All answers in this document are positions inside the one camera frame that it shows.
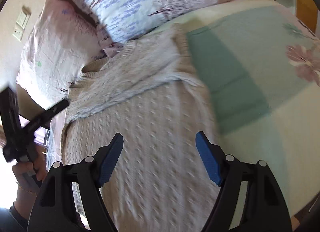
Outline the person's left forearm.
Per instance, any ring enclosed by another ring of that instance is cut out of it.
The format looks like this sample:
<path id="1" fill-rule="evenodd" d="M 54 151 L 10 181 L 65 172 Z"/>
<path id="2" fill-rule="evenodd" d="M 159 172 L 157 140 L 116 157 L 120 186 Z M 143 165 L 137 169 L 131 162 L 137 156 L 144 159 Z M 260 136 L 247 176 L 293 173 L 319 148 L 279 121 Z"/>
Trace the person's left forearm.
<path id="1" fill-rule="evenodd" d="M 10 208 L 1 208 L 1 231 L 27 231 L 37 194 L 17 185 L 17 198 Z"/>

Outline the person's left hand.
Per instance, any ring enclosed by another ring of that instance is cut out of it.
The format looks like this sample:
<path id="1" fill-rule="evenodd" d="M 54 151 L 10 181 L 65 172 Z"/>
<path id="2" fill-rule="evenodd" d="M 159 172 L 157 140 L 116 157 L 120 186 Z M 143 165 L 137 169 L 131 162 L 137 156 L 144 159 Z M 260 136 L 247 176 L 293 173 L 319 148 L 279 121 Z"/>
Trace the person's left hand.
<path id="1" fill-rule="evenodd" d="M 39 193 L 40 186 L 47 176 L 44 148 L 36 145 L 36 149 L 37 157 L 33 162 L 17 162 L 12 167 L 17 184 L 32 194 Z"/>

